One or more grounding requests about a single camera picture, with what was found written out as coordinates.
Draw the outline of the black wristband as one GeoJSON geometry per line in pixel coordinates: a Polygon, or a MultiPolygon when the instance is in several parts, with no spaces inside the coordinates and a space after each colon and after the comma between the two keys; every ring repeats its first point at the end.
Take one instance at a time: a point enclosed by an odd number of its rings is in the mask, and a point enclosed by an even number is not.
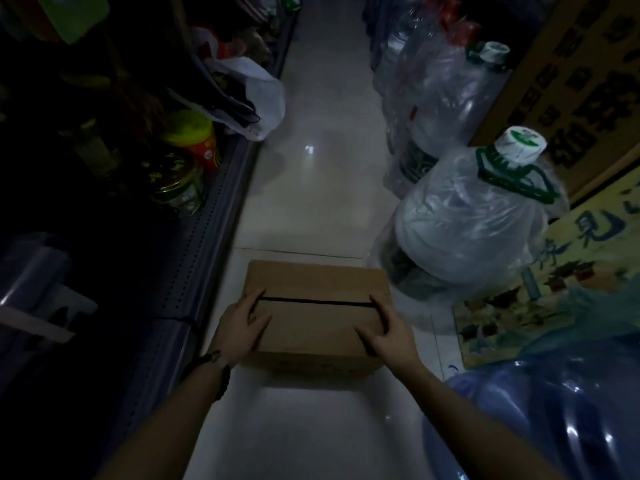
{"type": "Polygon", "coordinates": [[[198,367],[206,363],[214,365],[215,368],[220,371],[219,386],[213,400],[213,403],[215,403],[218,402],[227,391],[232,368],[221,350],[215,349],[211,353],[194,359],[191,363],[190,372],[194,372],[198,367]]]}

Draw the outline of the white plastic bag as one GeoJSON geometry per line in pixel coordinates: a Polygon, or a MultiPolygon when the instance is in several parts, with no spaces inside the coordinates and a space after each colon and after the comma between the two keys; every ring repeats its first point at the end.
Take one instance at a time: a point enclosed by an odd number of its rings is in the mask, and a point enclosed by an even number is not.
{"type": "Polygon", "coordinates": [[[186,105],[204,118],[252,142],[261,142],[283,122],[284,87],[261,65],[245,56],[218,58],[220,44],[212,31],[192,27],[197,49],[194,63],[213,90],[214,100],[187,99],[186,105]]]}

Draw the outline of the green label jar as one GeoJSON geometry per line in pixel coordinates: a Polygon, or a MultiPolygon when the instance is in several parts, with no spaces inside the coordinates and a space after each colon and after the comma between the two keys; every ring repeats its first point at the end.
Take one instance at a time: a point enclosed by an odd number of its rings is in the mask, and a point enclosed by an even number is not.
{"type": "Polygon", "coordinates": [[[203,205],[202,170],[189,154],[157,157],[148,162],[145,174],[149,197],[165,214],[187,219],[203,205]]]}

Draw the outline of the person's left forearm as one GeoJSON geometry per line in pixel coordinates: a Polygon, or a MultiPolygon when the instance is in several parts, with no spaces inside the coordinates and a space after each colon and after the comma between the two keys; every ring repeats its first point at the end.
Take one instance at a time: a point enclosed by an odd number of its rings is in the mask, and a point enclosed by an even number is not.
{"type": "Polygon", "coordinates": [[[119,446],[94,480],[182,480],[218,390],[220,371],[191,372],[119,446]]]}

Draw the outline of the person's right hand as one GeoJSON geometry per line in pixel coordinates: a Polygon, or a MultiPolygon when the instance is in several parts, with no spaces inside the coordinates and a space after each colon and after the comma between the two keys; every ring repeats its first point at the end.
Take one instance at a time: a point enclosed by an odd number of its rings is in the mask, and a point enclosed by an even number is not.
{"type": "Polygon", "coordinates": [[[416,378],[426,370],[422,363],[413,329],[389,305],[377,295],[369,296],[381,321],[386,325],[379,348],[379,357],[386,367],[402,382],[416,378]]]}

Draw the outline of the yellow illustrated carton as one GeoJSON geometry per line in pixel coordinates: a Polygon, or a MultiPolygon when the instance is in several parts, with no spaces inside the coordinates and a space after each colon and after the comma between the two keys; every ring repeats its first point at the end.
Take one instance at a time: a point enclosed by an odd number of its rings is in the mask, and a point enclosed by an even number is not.
{"type": "Polygon", "coordinates": [[[454,308],[471,369],[640,332],[640,167],[556,220],[506,285],[454,308]]]}

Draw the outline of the red cap water jug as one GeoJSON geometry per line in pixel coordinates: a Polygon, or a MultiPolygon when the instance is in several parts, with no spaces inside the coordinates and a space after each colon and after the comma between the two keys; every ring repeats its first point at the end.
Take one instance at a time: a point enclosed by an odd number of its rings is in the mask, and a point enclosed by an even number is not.
{"type": "Polygon", "coordinates": [[[388,94],[401,53],[415,32],[418,45],[439,29],[445,32],[460,18],[460,0],[395,0],[374,54],[373,88],[384,98],[388,94]]]}
{"type": "Polygon", "coordinates": [[[400,52],[399,60],[383,98],[387,122],[387,144],[394,153],[408,132],[410,113],[419,103],[428,81],[444,66],[464,57],[475,44],[483,27],[463,18],[448,26],[436,19],[423,20],[414,29],[400,52]]]}

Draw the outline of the person's left hand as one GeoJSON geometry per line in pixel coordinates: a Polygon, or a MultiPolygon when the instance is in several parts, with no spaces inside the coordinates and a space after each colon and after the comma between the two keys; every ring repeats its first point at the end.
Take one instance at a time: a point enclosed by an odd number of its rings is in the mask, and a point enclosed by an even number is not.
{"type": "Polygon", "coordinates": [[[250,344],[250,316],[252,314],[270,314],[269,312],[255,311],[257,302],[265,291],[265,289],[255,289],[227,307],[220,316],[207,353],[211,353],[215,349],[221,350],[233,369],[251,352],[254,345],[250,344]]]}

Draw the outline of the white cap water jug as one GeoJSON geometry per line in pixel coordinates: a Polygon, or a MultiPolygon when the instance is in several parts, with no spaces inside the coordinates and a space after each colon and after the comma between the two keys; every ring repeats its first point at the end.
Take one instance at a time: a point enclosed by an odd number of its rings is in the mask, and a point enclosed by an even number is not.
{"type": "Polygon", "coordinates": [[[467,146],[509,78],[511,49],[498,41],[480,41],[464,57],[444,66],[428,81],[410,113],[399,170],[416,184],[447,152],[467,146]]]}

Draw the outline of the clear plastic film roll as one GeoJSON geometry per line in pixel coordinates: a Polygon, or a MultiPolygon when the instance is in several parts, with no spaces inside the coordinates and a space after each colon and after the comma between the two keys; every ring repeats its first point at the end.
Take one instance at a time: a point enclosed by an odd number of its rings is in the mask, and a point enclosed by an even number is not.
{"type": "Polygon", "coordinates": [[[0,250],[0,306],[37,312],[52,301],[71,266],[68,245],[52,234],[14,237],[0,250]]]}

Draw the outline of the brown cardboard box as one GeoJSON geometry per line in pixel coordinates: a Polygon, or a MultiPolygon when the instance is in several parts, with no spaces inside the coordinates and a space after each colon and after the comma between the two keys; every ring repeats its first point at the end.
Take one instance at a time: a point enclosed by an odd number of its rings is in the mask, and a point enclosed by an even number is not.
{"type": "Polygon", "coordinates": [[[251,260],[244,292],[264,289],[255,305],[271,315],[247,367],[290,376],[364,378],[381,360],[358,336],[360,326],[385,330],[374,294],[391,305],[390,283],[382,269],[251,260]]]}

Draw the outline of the blue water barrel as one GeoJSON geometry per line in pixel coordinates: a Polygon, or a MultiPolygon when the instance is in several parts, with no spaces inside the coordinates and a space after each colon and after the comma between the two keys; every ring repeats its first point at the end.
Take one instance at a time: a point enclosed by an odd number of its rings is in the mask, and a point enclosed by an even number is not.
{"type": "Polygon", "coordinates": [[[640,332],[487,364],[445,384],[570,480],[640,480],[640,332]]]}

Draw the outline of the person's right forearm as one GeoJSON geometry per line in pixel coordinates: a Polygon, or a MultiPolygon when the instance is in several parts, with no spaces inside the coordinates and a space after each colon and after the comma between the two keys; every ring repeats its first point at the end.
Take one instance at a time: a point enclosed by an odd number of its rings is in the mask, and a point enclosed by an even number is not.
{"type": "Polygon", "coordinates": [[[390,369],[468,480],[566,480],[528,442],[438,380],[420,362],[390,369]]]}

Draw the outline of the brown printed carton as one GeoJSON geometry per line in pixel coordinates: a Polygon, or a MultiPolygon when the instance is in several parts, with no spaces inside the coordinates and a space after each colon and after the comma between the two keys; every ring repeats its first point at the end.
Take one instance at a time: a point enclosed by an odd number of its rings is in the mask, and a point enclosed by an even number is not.
{"type": "Polygon", "coordinates": [[[640,158],[640,0],[558,0],[470,146],[539,132],[572,204],[640,158]]]}

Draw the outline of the green packet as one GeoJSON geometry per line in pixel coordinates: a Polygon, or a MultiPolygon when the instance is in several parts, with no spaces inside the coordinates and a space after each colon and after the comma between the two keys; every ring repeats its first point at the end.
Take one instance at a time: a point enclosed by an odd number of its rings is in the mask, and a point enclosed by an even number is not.
{"type": "Polygon", "coordinates": [[[92,28],[105,21],[108,0],[37,0],[44,14],[68,45],[75,44],[92,28]]]}

